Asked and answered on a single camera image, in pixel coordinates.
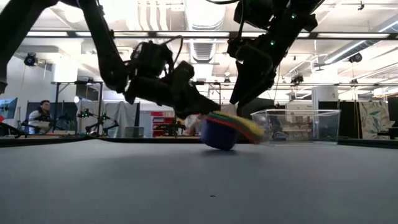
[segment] ceiling duct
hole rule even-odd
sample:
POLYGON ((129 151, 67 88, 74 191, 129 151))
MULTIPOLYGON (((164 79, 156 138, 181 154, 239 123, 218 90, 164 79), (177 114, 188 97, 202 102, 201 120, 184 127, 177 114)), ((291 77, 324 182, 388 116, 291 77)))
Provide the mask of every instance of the ceiling duct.
MULTIPOLYGON (((394 17, 394 22, 389 22, 388 25, 384 24, 381 25, 380 27, 376 29, 376 32, 397 32, 398 31, 398 21, 397 17, 394 17)), ((353 56, 356 53, 359 53, 360 51, 367 49, 368 47, 371 47, 377 43, 379 43, 381 40, 362 40, 362 41, 353 41, 352 43, 344 46, 343 48, 327 55, 325 57, 325 63, 326 64, 333 64, 336 62, 339 62, 341 60, 344 60, 350 56, 353 56)))
MULTIPOLYGON (((225 5, 217 5, 198 0, 184 0, 184 6, 185 20, 189 30, 221 30, 225 17, 225 5)), ((194 61, 198 63, 208 63, 211 62, 216 53, 216 44, 191 43, 190 52, 194 61)))

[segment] ceiling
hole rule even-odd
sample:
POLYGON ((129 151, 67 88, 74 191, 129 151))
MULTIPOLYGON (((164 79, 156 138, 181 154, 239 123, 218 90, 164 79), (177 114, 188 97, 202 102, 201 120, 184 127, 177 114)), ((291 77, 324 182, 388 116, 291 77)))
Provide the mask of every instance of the ceiling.
MULTIPOLYGON (((0 0, 0 6, 5 6, 7 1, 0 0)), ((316 11, 318 27, 315 32, 380 32, 386 26, 398 21, 398 0, 365 0, 363 10, 358 10, 359 0, 326 0, 316 11)), ((225 8, 206 5, 205 0, 100 0, 110 29, 115 31, 127 30, 155 30, 155 31, 184 31, 197 30, 195 18, 202 22, 216 20, 221 12, 221 22, 216 28, 218 31, 237 31, 239 24, 233 21, 235 4, 225 8)), ((66 6, 62 3, 46 9, 33 30, 88 30, 83 14, 79 9, 66 6)), ((245 24, 245 32, 258 32, 259 29, 245 24)), ((128 58, 129 52, 140 42, 147 39, 115 40, 119 51, 127 53, 122 55, 128 58)), ((192 41, 199 44, 196 47, 209 47, 209 40, 185 40, 179 60, 195 62, 192 59, 195 46, 192 41)), ((211 65, 207 66, 208 74, 198 74, 207 81, 223 81, 226 74, 234 81, 236 67, 234 59, 225 54, 227 43, 225 39, 211 40, 215 53, 211 65)), ((302 74, 305 82, 321 82, 319 68, 316 63, 324 63, 326 59, 344 53, 345 50, 358 44, 358 40, 296 40, 289 50, 289 54, 280 64, 278 69, 279 83, 290 82, 292 76, 302 74)), ((88 71, 84 76, 99 77, 98 61, 95 55, 94 43, 89 38, 26 38, 23 46, 57 46, 74 60, 79 61, 88 71)), ((172 42, 169 47, 177 52, 179 42, 172 42)), ((361 52, 363 60, 359 63, 349 63, 346 60, 322 66, 322 69, 333 70, 338 74, 337 82, 348 83, 353 78, 358 78, 360 83, 395 82, 398 67, 395 58, 398 56, 398 41, 383 40, 361 52)), ((290 87, 279 87, 289 90, 290 87)))

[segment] curtain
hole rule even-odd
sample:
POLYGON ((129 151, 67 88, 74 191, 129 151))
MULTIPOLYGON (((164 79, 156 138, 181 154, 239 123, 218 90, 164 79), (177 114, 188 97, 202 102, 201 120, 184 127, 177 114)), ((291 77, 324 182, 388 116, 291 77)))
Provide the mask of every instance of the curtain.
MULTIPOLYGON (((137 104, 129 104, 125 102, 107 103, 105 105, 106 115, 115 119, 119 123, 119 127, 110 129, 108 134, 111 138, 127 138, 126 127, 134 127, 137 113, 137 104)), ((107 120, 105 127, 113 125, 113 121, 107 120)))
POLYGON ((377 133, 387 131, 394 122, 390 121, 388 104, 384 101, 360 102, 363 139, 389 139, 377 133))

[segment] pole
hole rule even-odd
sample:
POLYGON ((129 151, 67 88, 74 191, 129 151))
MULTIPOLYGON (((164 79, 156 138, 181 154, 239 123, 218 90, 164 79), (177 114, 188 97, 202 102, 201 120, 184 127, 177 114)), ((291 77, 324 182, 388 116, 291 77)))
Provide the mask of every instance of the pole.
POLYGON ((102 92, 103 92, 104 84, 101 82, 99 83, 99 103, 98 103, 98 125, 97 125, 97 132, 100 133, 100 126, 101 126, 101 106, 102 106, 102 92))
POLYGON ((218 96, 219 96, 220 111, 221 111, 221 83, 218 84, 218 96))
POLYGON ((58 113, 58 97, 60 94, 60 85, 61 83, 57 83, 57 92, 55 93, 55 108, 54 108, 54 116, 53 119, 55 120, 52 124, 52 132, 54 133, 55 127, 57 126, 57 113, 58 113))

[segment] blue bowl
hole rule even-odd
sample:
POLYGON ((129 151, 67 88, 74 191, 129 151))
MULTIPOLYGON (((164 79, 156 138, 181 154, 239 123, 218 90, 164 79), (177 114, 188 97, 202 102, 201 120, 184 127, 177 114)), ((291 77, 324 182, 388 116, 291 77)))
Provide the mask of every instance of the blue bowl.
POLYGON ((239 133, 233 128, 208 120, 204 120, 202 125, 200 140, 210 147, 229 151, 238 140, 239 133))

